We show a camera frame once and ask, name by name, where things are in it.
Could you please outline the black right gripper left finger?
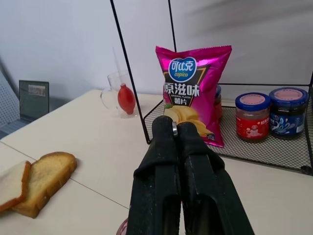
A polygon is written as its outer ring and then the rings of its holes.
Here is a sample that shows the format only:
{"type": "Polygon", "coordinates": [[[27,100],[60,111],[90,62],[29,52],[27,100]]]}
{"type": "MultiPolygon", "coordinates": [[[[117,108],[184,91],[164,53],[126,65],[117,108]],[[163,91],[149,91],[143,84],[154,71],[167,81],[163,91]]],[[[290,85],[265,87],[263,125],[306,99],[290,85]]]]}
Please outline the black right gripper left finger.
{"type": "Polygon", "coordinates": [[[159,116],[153,121],[153,139],[134,171],[128,235],[177,235],[181,189],[173,121],[159,116]]]}

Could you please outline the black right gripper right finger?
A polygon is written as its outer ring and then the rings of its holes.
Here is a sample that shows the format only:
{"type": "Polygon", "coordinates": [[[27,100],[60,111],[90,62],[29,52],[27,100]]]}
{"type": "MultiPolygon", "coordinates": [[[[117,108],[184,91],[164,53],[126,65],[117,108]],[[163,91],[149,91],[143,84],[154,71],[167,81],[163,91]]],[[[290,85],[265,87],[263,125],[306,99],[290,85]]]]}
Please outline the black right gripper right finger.
{"type": "Polygon", "coordinates": [[[178,135],[186,234],[254,234],[221,157],[204,143],[194,124],[179,124],[178,135]]]}

